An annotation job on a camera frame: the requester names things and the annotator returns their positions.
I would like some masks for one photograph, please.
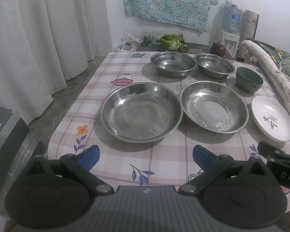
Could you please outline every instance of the lettuce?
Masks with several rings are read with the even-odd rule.
[[[187,52],[188,46],[184,45],[185,39],[177,34],[166,34],[160,38],[159,50]]]

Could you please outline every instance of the bowl rim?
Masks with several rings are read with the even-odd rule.
[[[102,113],[103,113],[103,108],[107,102],[107,100],[113,95],[115,94],[117,91],[119,90],[122,90],[123,88],[126,88],[126,87],[129,87],[129,86],[133,86],[133,85],[137,85],[137,84],[152,84],[152,85],[156,85],[156,86],[160,86],[160,87],[163,87],[164,89],[168,90],[169,92],[171,92],[171,94],[177,99],[178,103],[179,103],[179,106],[180,106],[180,115],[179,115],[179,119],[177,121],[177,123],[175,124],[175,126],[170,130],[168,131],[167,133],[157,137],[157,138],[153,138],[153,139],[148,139],[148,140],[129,140],[129,139],[125,139],[125,138],[122,138],[120,136],[117,136],[115,135],[105,124],[104,122],[104,119],[102,117]],[[126,86],[123,86],[123,87],[120,87],[118,88],[117,90],[113,91],[112,93],[110,93],[107,98],[104,100],[103,104],[101,105],[101,108],[100,108],[100,113],[99,113],[99,118],[102,122],[102,125],[103,127],[106,129],[106,131],[111,134],[113,137],[121,140],[121,141],[125,141],[125,142],[129,142],[129,143],[149,143],[149,142],[154,142],[154,141],[157,141],[157,140],[160,140],[160,139],[163,139],[165,138],[167,135],[169,135],[170,133],[172,133],[178,126],[179,124],[181,123],[182,121],[182,118],[183,118],[183,115],[184,115],[184,112],[183,112],[183,104],[181,102],[181,100],[179,99],[179,97],[177,96],[177,94],[172,91],[171,89],[167,88],[166,86],[164,85],[161,85],[161,84],[158,84],[158,83],[151,83],[151,82],[138,82],[138,83],[133,83],[133,84],[130,84],[130,85],[126,85]]]
[[[236,129],[236,130],[232,130],[232,131],[218,131],[218,130],[213,130],[213,129],[211,129],[211,128],[208,128],[208,127],[206,127],[206,126],[203,126],[203,125],[201,125],[201,124],[199,124],[197,121],[195,121],[193,118],[191,118],[190,117],[190,115],[188,114],[188,112],[186,112],[186,108],[184,107],[184,104],[183,104],[183,93],[184,93],[184,90],[186,89],[186,88],[188,88],[189,86],[191,86],[192,84],[196,84],[196,83],[204,83],[204,82],[206,82],[206,83],[211,83],[211,84],[217,84],[217,85],[220,85],[220,86],[223,86],[223,87],[226,87],[226,88],[228,88],[229,90],[231,90],[231,91],[233,91],[237,96],[238,96],[238,98],[243,102],[243,104],[244,104],[244,106],[245,106],[245,110],[246,110],[246,120],[245,120],[245,123],[242,125],[242,126],[240,126],[238,129]],[[225,86],[225,85],[222,85],[222,84],[220,84],[220,83],[217,83],[217,82],[214,82],[214,81],[206,81],[206,80],[202,80],[202,81],[196,81],[196,82],[192,82],[192,83],[190,83],[190,84],[187,84],[182,90],[181,90],[181,93],[180,93],[180,96],[179,96],[179,99],[180,99],[180,101],[181,101],[181,103],[182,103],[182,105],[183,105],[183,110],[184,110],[184,113],[188,116],[188,118],[189,119],[191,119],[194,123],[196,123],[198,126],[200,126],[200,127],[202,127],[202,128],[204,128],[204,129],[207,129],[207,130],[209,130],[209,131],[212,131],[212,132],[215,132],[215,133],[225,133],[225,134],[228,134],[228,133],[236,133],[236,132],[238,132],[239,130],[241,130],[242,128],[244,128],[245,126],[246,126],[246,124],[247,124],[247,122],[248,122],[248,119],[249,119],[249,112],[248,112],[248,108],[247,108],[247,105],[246,105],[246,102],[234,91],[234,90],[232,90],[231,88],[229,88],[229,87],[227,87],[227,86]]]
[[[184,55],[187,55],[189,59],[191,59],[194,63],[194,66],[191,68],[191,69],[188,69],[188,70],[168,70],[168,69],[162,69],[160,68],[159,66],[157,66],[154,62],[153,62],[153,59],[155,56],[157,56],[158,54],[165,54],[165,53],[179,53],[180,55],[181,54],[184,54]],[[150,62],[157,68],[157,69],[160,69],[160,70],[164,70],[164,71],[168,71],[168,72],[172,72],[172,73],[182,73],[182,72],[187,72],[187,71],[192,71],[193,69],[195,69],[197,67],[197,64],[194,60],[193,57],[191,57],[190,55],[188,55],[187,53],[182,53],[182,52],[176,52],[176,51],[163,51],[163,52],[158,52],[158,53],[155,53],[154,55],[152,55],[150,57]]]
[[[281,140],[281,139],[278,139],[278,138],[275,138],[273,135],[271,135],[270,133],[268,133],[261,125],[260,125],[260,123],[259,123],[259,121],[257,120],[257,118],[256,118],[256,116],[255,116],[255,114],[254,114],[254,111],[253,111],[253,108],[252,108],[252,103],[253,103],[253,101],[254,101],[254,99],[255,98],[257,98],[257,97],[263,97],[263,98],[268,98],[268,99],[270,99],[270,100],[272,100],[275,104],[277,104],[277,105],[279,105],[279,107],[283,110],[283,111],[285,111],[286,113],[287,113],[287,115],[289,116],[289,118],[290,118],[290,114],[287,112],[287,110],[281,105],[281,104],[279,104],[278,102],[276,102],[274,99],[272,99],[272,98],[270,98],[270,97],[267,97],[267,96],[264,96],[264,95],[257,95],[257,96],[255,96],[253,99],[252,99],[252,101],[251,101],[251,115],[252,115],[252,117],[253,117],[253,119],[254,119],[254,121],[255,121],[255,123],[256,123],[256,125],[258,126],[258,128],[266,135],[266,136],[268,136],[270,139],[272,139],[272,140],[274,140],[274,141],[276,141],[276,142],[288,142],[288,141],[290,141],[290,139],[288,139],[288,140]]]
[[[238,69],[243,70],[243,68],[244,68],[245,70],[251,70],[252,72],[254,72],[254,73],[255,73],[257,76],[259,76],[259,78],[262,80],[262,83],[255,83],[255,82],[252,82],[251,80],[245,78],[245,77],[240,73],[240,71],[239,71],[239,72],[237,71]],[[261,87],[261,86],[263,85],[263,83],[264,83],[263,78],[262,78],[258,73],[256,73],[255,71],[253,71],[252,69],[249,69],[249,68],[247,68],[247,67],[242,67],[242,66],[237,67],[237,69],[236,69],[236,73],[235,73],[235,76],[237,76],[237,75],[241,76],[243,79],[245,79],[246,81],[248,81],[249,83],[251,83],[251,84],[253,84],[253,85],[258,85],[258,86]]]
[[[233,70],[232,70],[232,72],[227,72],[227,73],[226,73],[226,72],[219,72],[219,71],[213,71],[213,70],[207,69],[206,67],[200,65],[199,62],[197,61],[197,56],[200,56],[200,55],[217,56],[218,58],[222,58],[222,59],[226,60],[226,61],[230,64],[230,66],[232,67]],[[231,63],[230,63],[227,59],[225,59],[224,57],[221,57],[221,56],[218,56],[218,55],[209,54],[209,53],[200,53],[200,54],[196,54],[196,55],[194,56],[193,59],[194,59],[194,61],[197,63],[197,65],[198,65],[199,67],[202,67],[202,68],[206,69],[207,71],[212,72],[212,73],[214,73],[214,74],[219,74],[219,75],[230,75],[230,74],[232,74],[232,73],[235,72],[235,66],[234,66],[233,64],[231,64]]]

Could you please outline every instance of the red onion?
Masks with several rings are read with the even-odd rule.
[[[225,55],[226,49],[225,46],[220,44],[219,41],[213,43],[213,46],[210,49],[211,54],[218,55],[223,57]]]

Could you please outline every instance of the white logo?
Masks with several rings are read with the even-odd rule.
[[[149,192],[151,192],[151,190],[149,188],[147,188],[146,190],[143,191],[144,193],[148,194]]]

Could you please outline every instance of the white oval plate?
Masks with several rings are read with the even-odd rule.
[[[275,100],[256,96],[251,102],[252,116],[260,130],[277,142],[290,140],[290,116]]]

